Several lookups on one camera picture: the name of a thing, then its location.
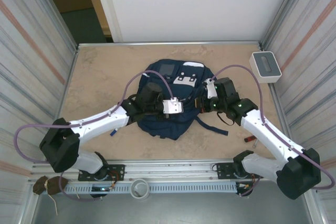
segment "navy backpack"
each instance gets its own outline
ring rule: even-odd
[[[194,100],[203,95],[203,81],[214,74],[200,62],[163,59],[150,64],[146,70],[159,72],[169,84],[173,95],[183,102],[183,113],[170,114],[168,119],[158,119],[155,115],[147,115],[138,122],[138,126],[151,136],[177,140],[196,120],[201,126],[216,133],[228,135],[227,131],[205,124],[198,118],[199,109]],[[163,90],[163,98],[170,99],[169,92],[163,81],[154,73],[144,73],[139,82],[138,92],[148,83],[154,82]]]

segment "backpack strap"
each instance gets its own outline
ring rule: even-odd
[[[222,134],[224,136],[227,136],[229,134],[228,131],[224,131],[224,130],[221,130],[219,128],[216,128],[216,127],[213,127],[213,126],[210,126],[210,125],[207,125],[205,122],[203,122],[198,116],[195,118],[195,120],[204,128],[206,128],[207,130],[210,130],[210,131],[213,131],[213,132],[216,132],[218,134]]]

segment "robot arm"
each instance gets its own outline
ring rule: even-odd
[[[162,89],[155,83],[148,83],[140,94],[130,96],[116,107],[81,120],[66,122],[60,118],[54,122],[55,125],[80,125],[50,129],[40,143],[41,151],[55,172],[75,168],[93,174],[96,179],[104,178],[106,160],[97,152],[81,150],[82,144],[104,132],[137,122],[145,115],[166,117],[183,112],[182,103],[177,98],[164,100]]]
[[[296,149],[320,164],[319,154],[314,149],[305,150],[279,131],[266,118],[262,120],[257,106],[249,99],[240,99],[232,81],[222,78],[206,81],[207,96],[195,100],[201,112],[216,111],[242,126],[259,139],[273,154],[275,160],[258,156],[252,151],[244,151],[234,158],[236,173],[253,173],[277,183],[280,190],[289,198],[296,199],[301,194],[321,182],[318,168],[292,151]],[[267,124],[290,146],[265,127]]]

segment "dark gray floor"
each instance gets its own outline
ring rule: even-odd
[[[95,9],[61,13],[76,43],[106,43]]]
[[[131,195],[107,195],[103,201],[76,202],[40,196],[33,223],[311,223],[303,198],[286,198],[277,185],[261,182],[250,198],[236,194],[151,194],[144,201]]]

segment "tabletop surface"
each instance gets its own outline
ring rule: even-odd
[[[138,72],[159,59],[198,61],[213,73],[221,68],[240,64],[248,68],[249,57],[258,51],[257,45],[116,45],[82,46],[73,71],[62,116],[66,121],[86,118],[116,105],[122,97],[126,83]],[[243,69],[225,70],[220,77],[230,77],[241,98],[249,98],[260,105],[259,93],[252,76]],[[127,96],[135,94],[136,79]],[[267,84],[261,84],[265,116],[280,129],[277,113]],[[123,127],[114,136],[106,132],[83,145],[87,151],[97,151],[106,159],[198,159],[233,158],[244,150],[253,150],[264,157],[272,154],[259,143],[245,143],[251,134],[237,124],[227,126],[216,113],[200,114],[211,126],[228,130],[223,136],[193,122],[177,141],[151,137],[136,123]]]

